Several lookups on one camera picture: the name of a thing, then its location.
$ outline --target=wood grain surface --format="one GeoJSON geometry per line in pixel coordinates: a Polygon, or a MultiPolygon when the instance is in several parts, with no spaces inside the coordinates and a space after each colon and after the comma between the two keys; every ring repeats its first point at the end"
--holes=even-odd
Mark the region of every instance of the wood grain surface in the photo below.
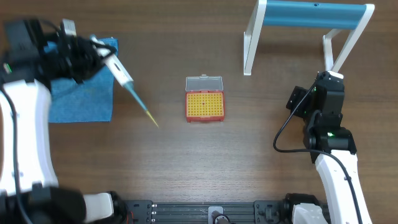
{"type": "MultiPolygon", "coordinates": [[[[395,223],[398,206],[398,1],[376,11],[340,72],[343,126],[358,148],[362,189],[374,223],[395,223]]],[[[115,190],[157,202],[252,202],[288,192],[325,200],[308,154],[279,154],[272,140],[295,85],[308,88],[324,69],[323,29],[264,27],[251,77],[243,76],[243,32],[255,0],[2,0],[0,21],[73,19],[80,35],[119,39],[119,58],[160,125],[116,83],[110,123],[50,124],[52,162],[61,186],[115,190]],[[221,75],[222,123],[187,123],[185,77],[221,75]]],[[[338,54],[347,33],[333,39],[338,54]]],[[[0,43],[6,40],[0,29],[0,43]]],[[[279,146],[303,147],[294,118],[279,146]]]]}

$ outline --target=pipette tip box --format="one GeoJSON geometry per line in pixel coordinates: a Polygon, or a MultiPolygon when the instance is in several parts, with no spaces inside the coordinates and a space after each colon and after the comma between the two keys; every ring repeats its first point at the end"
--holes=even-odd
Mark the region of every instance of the pipette tip box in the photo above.
{"type": "Polygon", "coordinates": [[[224,121],[225,101],[222,77],[187,77],[185,85],[187,121],[224,121]]]}

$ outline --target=clear plastic lid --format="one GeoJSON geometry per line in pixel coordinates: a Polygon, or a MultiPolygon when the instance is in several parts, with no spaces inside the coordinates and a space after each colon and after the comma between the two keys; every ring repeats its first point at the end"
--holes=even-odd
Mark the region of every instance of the clear plastic lid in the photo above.
{"type": "Polygon", "coordinates": [[[199,77],[187,77],[185,91],[223,91],[222,77],[209,77],[205,74],[199,77]]]}

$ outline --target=blue towel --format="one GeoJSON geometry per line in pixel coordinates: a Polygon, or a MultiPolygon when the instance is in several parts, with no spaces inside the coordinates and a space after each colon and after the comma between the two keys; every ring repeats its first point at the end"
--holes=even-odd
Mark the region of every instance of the blue towel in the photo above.
{"type": "MultiPolygon", "coordinates": [[[[118,50],[117,39],[100,40],[118,50]]],[[[111,121],[113,80],[112,73],[107,67],[104,67],[92,79],[84,81],[80,85],[77,85],[74,80],[65,78],[52,81],[52,105],[49,122],[111,121]]]]}

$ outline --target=pipette tip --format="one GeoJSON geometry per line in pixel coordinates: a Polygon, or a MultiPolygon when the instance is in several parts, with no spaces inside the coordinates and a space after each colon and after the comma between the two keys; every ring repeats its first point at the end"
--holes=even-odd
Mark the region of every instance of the pipette tip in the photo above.
{"type": "Polygon", "coordinates": [[[159,128],[159,125],[157,125],[154,117],[152,117],[152,115],[150,114],[149,110],[145,110],[145,112],[148,114],[148,117],[156,124],[157,128],[159,128]]]}

